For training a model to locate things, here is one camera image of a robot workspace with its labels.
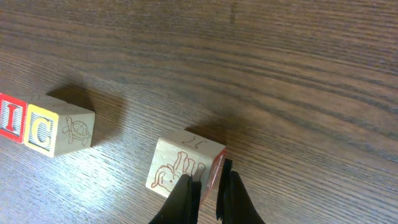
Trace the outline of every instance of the letter c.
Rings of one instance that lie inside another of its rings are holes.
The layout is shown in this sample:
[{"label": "letter c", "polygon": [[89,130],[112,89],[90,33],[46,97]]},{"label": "letter c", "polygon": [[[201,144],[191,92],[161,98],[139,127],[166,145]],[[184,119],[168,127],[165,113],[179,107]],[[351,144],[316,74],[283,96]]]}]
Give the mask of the letter c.
[{"label": "letter c", "polygon": [[42,142],[39,139],[39,125],[40,124],[45,124],[47,127],[47,131],[50,132],[51,131],[51,121],[46,120],[45,118],[38,118],[33,122],[33,126],[32,126],[32,135],[33,135],[33,140],[35,141],[35,143],[41,147],[47,147],[48,144],[50,144],[50,137],[46,137],[45,141]]}]

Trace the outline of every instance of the red letter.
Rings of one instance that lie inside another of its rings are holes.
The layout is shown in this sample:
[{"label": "red letter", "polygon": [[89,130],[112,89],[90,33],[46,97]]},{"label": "red letter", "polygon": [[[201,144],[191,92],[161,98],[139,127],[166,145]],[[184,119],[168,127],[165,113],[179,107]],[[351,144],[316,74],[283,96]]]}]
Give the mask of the red letter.
[{"label": "red letter", "polygon": [[18,108],[16,105],[9,104],[8,108],[10,109],[10,113],[8,114],[8,125],[6,129],[10,132],[14,132],[14,127],[12,124],[14,124],[14,111]]}]

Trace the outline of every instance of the wood grain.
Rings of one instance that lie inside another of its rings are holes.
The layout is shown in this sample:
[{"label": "wood grain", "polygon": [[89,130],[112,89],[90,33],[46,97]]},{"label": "wood grain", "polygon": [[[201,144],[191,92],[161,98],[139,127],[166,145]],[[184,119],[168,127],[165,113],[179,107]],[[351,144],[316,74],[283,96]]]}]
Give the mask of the wood grain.
[{"label": "wood grain", "polygon": [[0,78],[96,111],[89,150],[0,139],[0,223],[147,223],[156,141],[185,128],[266,223],[397,223],[397,37],[394,0],[0,1]]}]

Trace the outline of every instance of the red border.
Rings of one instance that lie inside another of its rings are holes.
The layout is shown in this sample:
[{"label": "red border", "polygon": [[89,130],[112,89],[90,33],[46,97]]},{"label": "red border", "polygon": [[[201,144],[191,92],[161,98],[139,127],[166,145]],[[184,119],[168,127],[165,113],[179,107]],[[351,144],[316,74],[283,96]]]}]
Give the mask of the red border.
[{"label": "red border", "polygon": [[0,93],[0,113],[1,113],[1,108],[2,108],[2,102],[7,101],[10,102],[14,105],[22,107],[22,121],[21,121],[21,132],[19,133],[19,136],[10,133],[9,131],[6,131],[4,129],[0,128],[0,135],[11,139],[15,141],[16,143],[22,143],[24,140],[24,130],[25,130],[25,118],[26,118],[26,110],[27,110],[27,103],[22,100],[18,100],[17,98],[14,98],[12,96]]}]

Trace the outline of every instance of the orange outline drawing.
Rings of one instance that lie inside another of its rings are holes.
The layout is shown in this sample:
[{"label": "orange outline drawing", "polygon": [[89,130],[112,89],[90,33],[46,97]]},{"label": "orange outline drawing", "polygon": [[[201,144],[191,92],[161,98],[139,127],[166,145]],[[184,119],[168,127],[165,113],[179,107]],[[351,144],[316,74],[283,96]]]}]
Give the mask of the orange outline drawing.
[{"label": "orange outline drawing", "polygon": [[[192,139],[191,141],[183,141],[183,142],[181,142],[181,143],[184,144],[184,145],[186,145],[186,146],[192,147],[191,145],[189,145],[189,144],[187,144],[187,143],[191,143],[191,142],[195,141],[196,139],[197,139],[196,136],[194,136],[193,139]],[[202,140],[202,141],[200,141],[198,144],[196,144],[196,145],[195,145],[195,149],[198,149],[198,145],[201,144],[201,143],[204,143],[204,142],[207,142],[207,141],[206,141],[206,140]]]},{"label": "orange outline drawing", "polygon": [[151,184],[152,188],[157,186],[163,187],[168,192],[171,192],[174,188],[174,185],[179,180],[182,174],[188,174],[193,176],[194,181],[199,181],[205,173],[206,165],[199,162],[195,171],[196,162],[193,159],[188,158],[188,154],[186,152],[179,152],[177,160],[174,162],[174,165],[162,165],[159,169],[157,169],[155,174],[155,180]]}]

